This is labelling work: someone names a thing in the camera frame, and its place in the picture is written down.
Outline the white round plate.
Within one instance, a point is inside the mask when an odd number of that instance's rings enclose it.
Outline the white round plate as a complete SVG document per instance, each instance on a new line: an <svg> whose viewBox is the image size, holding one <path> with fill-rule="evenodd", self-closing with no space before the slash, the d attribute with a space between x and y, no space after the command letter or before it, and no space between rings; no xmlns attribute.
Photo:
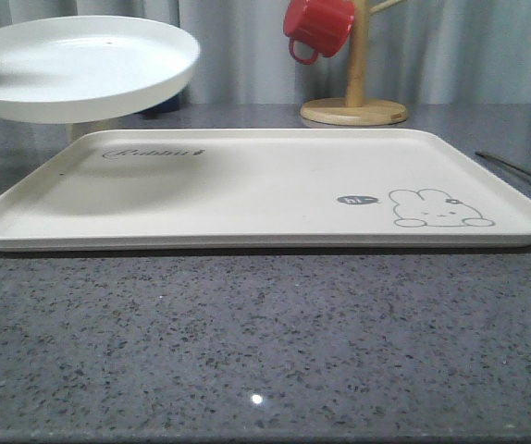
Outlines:
<svg viewBox="0 0 531 444"><path fill-rule="evenodd" d="M158 105L191 81L201 49L145 18L72 16L0 28L0 118L68 124Z"/></svg>

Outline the yellow mug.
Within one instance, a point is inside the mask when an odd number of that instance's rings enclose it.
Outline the yellow mug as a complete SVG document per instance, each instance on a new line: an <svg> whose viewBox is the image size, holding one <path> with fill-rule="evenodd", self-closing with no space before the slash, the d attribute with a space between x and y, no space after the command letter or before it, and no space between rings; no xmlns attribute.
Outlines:
<svg viewBox="0 0 531 444"><path fill-rule="evenodd" d="M77 139L98 131L113 130L116 127L115 119L103 119L91 122L81 122L66 125L68 140L74 142Z"/></svg>

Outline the dark blue mug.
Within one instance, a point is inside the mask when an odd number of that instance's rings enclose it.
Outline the dark blue mug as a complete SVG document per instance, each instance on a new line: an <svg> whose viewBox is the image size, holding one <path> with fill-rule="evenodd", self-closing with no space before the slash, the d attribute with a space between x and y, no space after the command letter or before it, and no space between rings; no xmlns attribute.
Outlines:
<svg viewBox="0 0 531 444"><path fill-rule="evenodd" d="M157 117L167 113L179 111L181 108L181 93L170 97L158 105L140 111L139 114L145 117Z"/></svg>

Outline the beige rabbit serving tray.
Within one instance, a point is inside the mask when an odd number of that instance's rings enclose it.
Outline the beige rabbit serving tray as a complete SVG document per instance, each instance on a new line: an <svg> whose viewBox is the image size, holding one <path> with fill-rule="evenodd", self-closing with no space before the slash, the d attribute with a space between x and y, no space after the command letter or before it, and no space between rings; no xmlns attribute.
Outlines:
<svg viewBox="0 0 531 444"><path fill-rule="evenodd" d="M531 200L413 129L95 132L0 195L0 251L531 244Z"/></svg>

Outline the red mug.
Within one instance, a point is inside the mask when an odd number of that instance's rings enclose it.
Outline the red mug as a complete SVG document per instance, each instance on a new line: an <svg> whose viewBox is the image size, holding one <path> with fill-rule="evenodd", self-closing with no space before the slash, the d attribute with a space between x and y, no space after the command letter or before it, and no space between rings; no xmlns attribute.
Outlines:
<svg viewBox="0 0 531 444"><path fill-rule="evenodd" d="M347 42L354 17L353 1L291 0L283 20L290 55L304 65L334 56Z"/></svg>

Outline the wooden mug tree stand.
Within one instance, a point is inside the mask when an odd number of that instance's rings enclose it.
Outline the wooden mug tree stand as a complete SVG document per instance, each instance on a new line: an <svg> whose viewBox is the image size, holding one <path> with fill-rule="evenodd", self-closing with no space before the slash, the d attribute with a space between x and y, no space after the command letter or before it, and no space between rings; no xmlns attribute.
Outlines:
<svg viewBox="0 0 531 444"><path fill-rule="evenodd" d="M369 1L353 1L355 16L349 38L345 96L304 103L300 110L303 118L318 123L354 127L397 124L407 119L405 105L367 98L364 92L370 18L400 2L382 1L371 6Z"/></svg>

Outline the grey curtain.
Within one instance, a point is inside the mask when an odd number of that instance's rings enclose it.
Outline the grey curtain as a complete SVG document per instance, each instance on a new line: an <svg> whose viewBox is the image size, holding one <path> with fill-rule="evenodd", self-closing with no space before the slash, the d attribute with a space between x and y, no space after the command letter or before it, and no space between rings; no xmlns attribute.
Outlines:
<svg viewBox="0 0 531 444"><path fill-rule="evenodd" d="M347 56L295 62L283 1L0 1L0 27L70 15L164 21L202 48L184 98L289 104L340 96ZM370 21L368 95L406 104L531 104L531 1L406 1Z"/></svg>

